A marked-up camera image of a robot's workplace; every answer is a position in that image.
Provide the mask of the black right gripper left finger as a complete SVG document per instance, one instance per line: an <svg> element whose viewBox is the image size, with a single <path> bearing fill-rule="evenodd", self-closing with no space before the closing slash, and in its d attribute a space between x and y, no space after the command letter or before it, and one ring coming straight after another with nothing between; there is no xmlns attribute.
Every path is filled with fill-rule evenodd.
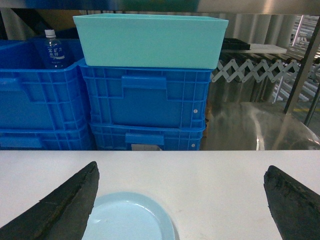
<svg viewBox="0 0 320 240"><path fill-rule="evenodd" d="M98 164L90 162L37 204L0 228L2 240L80 240L99 186Z"/></svg>

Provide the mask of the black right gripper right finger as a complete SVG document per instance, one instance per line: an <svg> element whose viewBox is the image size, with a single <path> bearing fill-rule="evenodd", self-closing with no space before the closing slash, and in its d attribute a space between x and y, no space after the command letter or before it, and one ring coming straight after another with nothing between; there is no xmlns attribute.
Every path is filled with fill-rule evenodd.
<svg viewBox="0 0 320 240"><path fill-rule="evenodd" d="M263 184L270 214L283 240L320 238L320 195L274 165Z"/></svg>

